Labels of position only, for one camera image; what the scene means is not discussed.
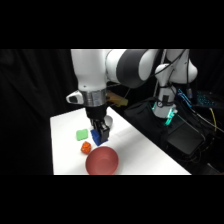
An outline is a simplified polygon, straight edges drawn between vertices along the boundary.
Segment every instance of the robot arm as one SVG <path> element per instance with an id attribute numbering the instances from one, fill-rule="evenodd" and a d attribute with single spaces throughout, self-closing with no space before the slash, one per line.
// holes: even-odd
<path id="1" fill-rule="evenodd" d="M 109 138 L 105 124 L 108 81 L 138 88 L 149 78 L 158 49 L 72 49 L 79 91 L 67 97 L 69 103 L 85 106 L 87 117 L 101 142 Z"/>
<path id="2" fill-rule="evenodd" d="M 173 61 L 183 49 L 170 49 L 167 58 Z M 135 89 L 143 85 L 150 74 L 159 49 L 72 49 L 72 60 L 75 74 L 79 82 L 79 91 L 69 95 L 69 103 L 82 104 L 86 108 L 87 117 L 98 131 L 101 142 L 109 138 L 109 127 L 105 124 L 106 116 L 106 87 L 107 82 L 120 83 Z M 188 61 L 189 51 L 169 68 L 162 71 L 167 64 L 160 65 L 156 78 L 160 85 L 159 102 L 154 107 L 154 114 L 160 118 L 167 118 L 171 109 L 176 89 L 167 87 L 169 82 L 186 83 L 187 66 L 189 68 L 189 83 L 197 76 L 197 69 Z"/>

